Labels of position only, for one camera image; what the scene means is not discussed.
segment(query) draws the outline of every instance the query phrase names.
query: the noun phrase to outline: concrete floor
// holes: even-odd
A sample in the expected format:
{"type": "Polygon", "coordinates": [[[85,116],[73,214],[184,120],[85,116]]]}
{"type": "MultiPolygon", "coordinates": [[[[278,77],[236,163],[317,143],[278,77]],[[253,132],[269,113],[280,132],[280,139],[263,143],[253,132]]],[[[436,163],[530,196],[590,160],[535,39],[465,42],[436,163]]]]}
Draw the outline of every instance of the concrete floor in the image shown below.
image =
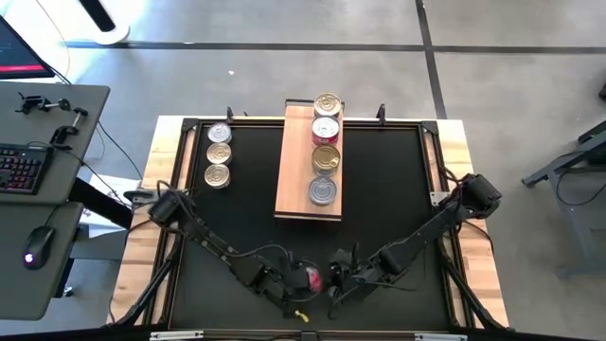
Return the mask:
{"type": "MultiPolygon", "coordinates": [[[[104,2],[137,41],[423,44],[414,0],[133,0],[129,10],[119,9],[124,2],[104,2]]],[[[53,18],[69,12],[43,3],[53,18]]],[[[599,0],[426,0],[424,7],[434,45],[606,46],[606,3],[599,0]]],[[[67,40],[90,38],[90,30],[75,28],[85,18],[70,20],[57,20],[67,40]]],[[[447,117],[464,121],[474,170],[504,194],[489,230],[511,326],[604,339],[606,280],[555,276],[557,266],[574,263],[575,245],[548,185],[520,184],[606,117],[597,98],[606,56],[568,52],[435,57],[447,117]]],[[[64,65],[64,51],[48,54],[64,65]]],[[[222,115],[229,105],[278,116],[285,98],[332,90],[347,102],[349,116],[372,117],[384,102],[389,117],[436,117],[423,52],[72,48],[70,54],[72,81],[112,88],[102,121],[140,168],[148,155],[141,146],[150,145],[160,115],[222,115]]],[[[95,139],[89,156],[99,148],[95,139]]],[[[135,177],[113,147],[92,166],[135,177]]],[[[2,321],[0,333],[102,325],[116,269],[82,260],[70,278],[81,288],[75,297],[53,302],[39,322],[2,321]]]]}

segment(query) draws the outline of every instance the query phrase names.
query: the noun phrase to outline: black floor stripe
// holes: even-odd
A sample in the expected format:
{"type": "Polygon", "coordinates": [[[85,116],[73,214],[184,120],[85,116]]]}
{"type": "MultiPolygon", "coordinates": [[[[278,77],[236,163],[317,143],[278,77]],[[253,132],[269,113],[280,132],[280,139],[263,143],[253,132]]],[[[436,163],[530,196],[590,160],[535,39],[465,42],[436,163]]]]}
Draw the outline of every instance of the black floor stripe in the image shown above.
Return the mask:
{"type": "Polygon", "coordinates": [[[429,73],[429,86],[432,89],[434,98],[434,107],[436,108],[436,116],[439,119],[446,119],[446,108],[444,106],[444,97],[442,89],[439,86],[439,76],[437,75],[436,55],[432,46],[432,37],[429,33],[429,24],[427,23],[427,14],[423,6],[423,0],[416,0],[417,15],[419,16],[420,36],[423,40],[425,50],[425,61],[427,62],[427,71],[429,73]]]}
{"type": "MultiPolygon", "coordinates": [[[[270,50],[270,51],[374,51],[374,52],[422,52],[424,45],[391,44],[280,44],[280,43],[171,43],[125,42],[99,45],[89,41],[67,42],[70,48],[98,49],[166,49],[166,50],[270,50]]],[[[486,54],[606,54],[606,46],[472,46],[432,45],[440,53],[486,54]]]]}
{"type": "Polygon", "coordinates": [[[166,50],[265,50],[265,51],[373,51],[421,52],[422,45],[381,44],[258,44],[258,43],[157,43],[125,42],[99,45],[94,42],[67,42],[71,48],[166,49],[166,50]]]}
{"type": "Polygon", "coordinates": [[[434,45],[435,52],[501,54],[606,54],[606,47],[567,46],[455,46],[434,45]]]}

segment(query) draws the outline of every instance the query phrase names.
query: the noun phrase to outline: can lid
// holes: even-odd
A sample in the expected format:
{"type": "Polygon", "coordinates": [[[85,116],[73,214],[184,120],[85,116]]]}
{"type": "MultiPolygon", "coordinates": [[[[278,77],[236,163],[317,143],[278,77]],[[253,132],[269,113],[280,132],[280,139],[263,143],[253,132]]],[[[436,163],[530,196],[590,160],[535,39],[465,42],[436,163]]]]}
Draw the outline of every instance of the can lid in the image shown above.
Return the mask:
{"type": "Polygon", "coordinates": [[[320,116],[335,116],[342,107],[341,99],[332,93],[322,93],[313,102],[313,109],[320,116]]]}
{"type": "Polygon", "coordinates": [[[222,186],[229,180],[229,168],[226,165],[210,165],[205,171],[205,180],[211,187],[222,186]]]}
{"type": "Polygon", "coordinates": [[[334,117],[317,117],[313,120],[312,131],[318,137],[330,138],[339,134],[339,121],[334,117]]]}
{"type": "Polygon", "coordinates": [[[320,146],[313,150],[312,160],[313,165],[318,169],[332,170],[339,167],[341,154],[332,146],[320,146]]]}
{"type": "Polygon", "coordinates": [[[225,142],[231,136],[231,128],[227,123],[215,123],[208,128],[208,138],[213,142],[225,142]]]}
{"type": "Polygon", "coordinates": [[[319,176],[310,183],[310,199],[318,205],[328,205],[337,196],[337,186],[328,177],[319,176]]]}
{"type": "Polygon", "coordinates": [[[227,143],[213,143],[206,151],[208,161],[214,164],[221,164],[231,157],[231,148],[227,143]]]}

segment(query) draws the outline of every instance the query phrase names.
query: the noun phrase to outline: computer keyboard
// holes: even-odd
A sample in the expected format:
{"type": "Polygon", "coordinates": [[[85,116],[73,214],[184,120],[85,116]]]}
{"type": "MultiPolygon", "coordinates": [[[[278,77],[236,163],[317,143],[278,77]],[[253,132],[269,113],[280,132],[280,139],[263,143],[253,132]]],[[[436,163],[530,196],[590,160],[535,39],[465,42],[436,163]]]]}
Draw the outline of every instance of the computer keyboard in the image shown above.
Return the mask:
{"type": "Polygon", "coordinates": [[[0,193],[36,194],[52,153],[50,147],[0,144],[0,193]]]}

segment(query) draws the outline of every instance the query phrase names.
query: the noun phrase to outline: red can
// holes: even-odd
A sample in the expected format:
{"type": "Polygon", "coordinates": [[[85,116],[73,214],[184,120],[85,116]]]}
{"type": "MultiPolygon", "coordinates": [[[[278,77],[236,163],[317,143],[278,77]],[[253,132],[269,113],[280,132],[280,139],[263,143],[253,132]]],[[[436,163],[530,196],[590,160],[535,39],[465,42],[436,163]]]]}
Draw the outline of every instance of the red can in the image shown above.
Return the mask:
{"type": "Polygon", "coordinates": [[[316,117],[312,123],[313,144],[334,144],[339,139],[339,128],[339,121],[335,117],[316,117]]]}

